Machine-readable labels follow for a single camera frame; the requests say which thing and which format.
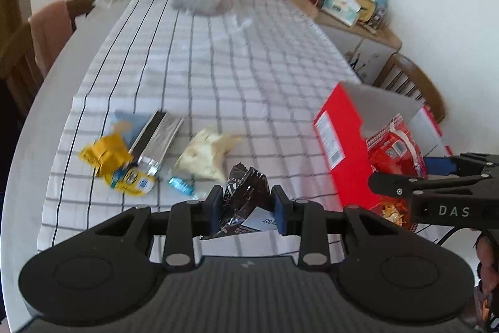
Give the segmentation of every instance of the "checkered tablecloth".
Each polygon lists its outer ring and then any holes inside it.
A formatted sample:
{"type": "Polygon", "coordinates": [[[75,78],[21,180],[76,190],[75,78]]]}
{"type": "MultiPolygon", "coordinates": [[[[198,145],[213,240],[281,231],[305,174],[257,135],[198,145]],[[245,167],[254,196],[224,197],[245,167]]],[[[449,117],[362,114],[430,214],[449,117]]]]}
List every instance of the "checkered tablecloth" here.
{"type": "MultiPolygon", "coordinates": [[[[185,200],[167,184],[146,196],[111,190],[77,154],[108,129],[115,110],[185,117],[164,169],[175,163],[193,136],[215,123],[244,140],[225,161],[226,173],[243,162],[283,186],[290,198],[337,208],[312,120],[339,81],[358,81],[321,29],[283,0],[233,0],[219,16],[192,16],[173,0],[132,0],[104,41],[73,98],[48,180],[38,249],[45,250],[137,205],[169,210],[185,200]]],[[[213,182],[196,180],[196,190],[213,182]]],[[[329,236],[331,257],[343,254],[329,236]]],[[[151,259],[158,261],[164,238],[151,259]]],[[[195,240],[205,255],[265,256],[292,253],[298,237],[251,233],[195,240]]]]}

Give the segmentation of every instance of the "hand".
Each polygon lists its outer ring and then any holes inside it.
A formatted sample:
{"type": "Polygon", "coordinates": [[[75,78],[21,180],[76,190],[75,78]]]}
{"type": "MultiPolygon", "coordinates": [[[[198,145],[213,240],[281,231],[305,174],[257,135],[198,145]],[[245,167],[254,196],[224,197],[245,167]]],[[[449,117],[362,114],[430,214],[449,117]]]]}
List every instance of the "hand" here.
{"type": "Polygon", "coordinates": [[[482,292],[490,294],[499,282],[497,260],[494,258],[492,243],[487,236],[482,235],[477,240],[478,277],[482,280],[482,292]]]}

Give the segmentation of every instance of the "table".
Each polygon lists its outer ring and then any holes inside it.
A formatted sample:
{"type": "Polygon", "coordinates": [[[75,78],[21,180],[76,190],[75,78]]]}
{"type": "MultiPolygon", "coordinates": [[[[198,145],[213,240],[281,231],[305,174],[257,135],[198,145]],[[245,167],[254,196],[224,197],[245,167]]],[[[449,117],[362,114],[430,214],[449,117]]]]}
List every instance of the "table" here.
{"type": "Polygon", "coordinates": [[[3,204],[0,270],[8,323],[18,330],[30,319],[17,287],[22,266],[36,253],[47,179],[61,132],[88,66],[130,0],[95,9],[78,25],[45,79],[24,123],[3,204]]]}

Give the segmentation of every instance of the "finger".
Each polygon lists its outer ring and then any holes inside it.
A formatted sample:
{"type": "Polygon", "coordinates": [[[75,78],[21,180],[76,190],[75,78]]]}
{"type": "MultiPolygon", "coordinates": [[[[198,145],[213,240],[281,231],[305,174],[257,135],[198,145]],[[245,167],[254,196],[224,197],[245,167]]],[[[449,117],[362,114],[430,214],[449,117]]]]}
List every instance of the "finger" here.
{"type": "Polygon", "coordinates": [[[482,279],[482,292],[485,295],[490,294],[497,286],[497,272],[495,272],[492,267],[485,267],[482,265],[480,277],[482,279]]]}
{"type": "Polygon", "coordinates": [[[486,236],[481,237],[477,242],[477,256],[484,267],[490,267],[494,263],[492,245],[486,236]]]}

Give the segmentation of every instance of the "open cardboard box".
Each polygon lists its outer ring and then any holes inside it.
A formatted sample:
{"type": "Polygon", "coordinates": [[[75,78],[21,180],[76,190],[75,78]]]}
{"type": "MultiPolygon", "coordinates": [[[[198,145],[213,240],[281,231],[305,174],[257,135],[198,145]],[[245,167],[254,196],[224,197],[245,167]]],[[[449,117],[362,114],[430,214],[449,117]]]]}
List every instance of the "open cardboard box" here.
{"type": "Polygon", "coordinates": [[[343,206],[372,209],[380,198],[368,187],[373,172],[366,139],[400,113],[423,156],[444,157],[450,149],[423,102],[367,85],[340,82],[314,120],[343,206]]]}

